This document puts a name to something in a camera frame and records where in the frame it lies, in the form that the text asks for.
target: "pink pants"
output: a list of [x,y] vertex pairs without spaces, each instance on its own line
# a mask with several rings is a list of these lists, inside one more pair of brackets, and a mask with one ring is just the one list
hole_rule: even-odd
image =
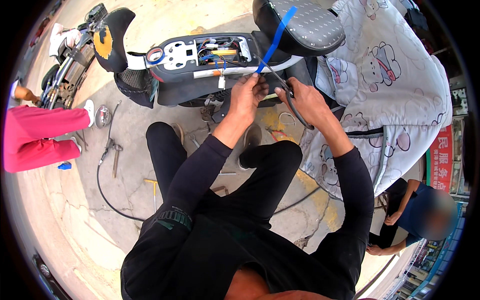
[[72,140],[52,138],[88,127],[83,108],[48,110],[21,105],[7,110],[3,164],[10,173],[31,170],[80,156]]

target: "red-handled pliers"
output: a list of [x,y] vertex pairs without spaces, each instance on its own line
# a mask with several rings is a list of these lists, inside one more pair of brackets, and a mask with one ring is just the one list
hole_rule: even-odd
[[278,134],[281,134],[283,136],[287,136],[284,132],[281,132],[281,131],[278,131],[278,130],[272,130],[272,128],[270,128],[270,127],[265,127],[265,130],[268,131],[272,135],[275,142],[278,142],[278,139],[275,137],[274,133],[278,133]]

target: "metal bowl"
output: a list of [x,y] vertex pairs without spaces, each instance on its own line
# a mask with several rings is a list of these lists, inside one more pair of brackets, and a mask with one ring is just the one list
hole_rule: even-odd
[[104,104],[100,105],[95,112],[95,126],[102,129],[112,121],[110,110]]

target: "gray patterned seat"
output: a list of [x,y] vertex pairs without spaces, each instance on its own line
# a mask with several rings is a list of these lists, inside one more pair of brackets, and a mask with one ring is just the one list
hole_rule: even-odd
[[313,57],[337,49],[345,39],[340,20],[309,0],[254,0],[253,18],[273,41],[281,20],[292,7],[297,11],[283,31],[278,48],[285,53]]

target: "knee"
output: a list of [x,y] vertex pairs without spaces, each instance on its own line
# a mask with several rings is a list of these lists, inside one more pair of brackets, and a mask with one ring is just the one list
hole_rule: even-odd
[[280,141],[275,143],[279,147],[278,153],[282,155],[282,159],[291,162],[292,164],[300,166],[303,154],[300,146],[292,141]]
[[148,140],[158,139],[159,137],[167,137],[169,134],[175,135],[173,128],[164,122],[155,122],[148,126],[145,137]]

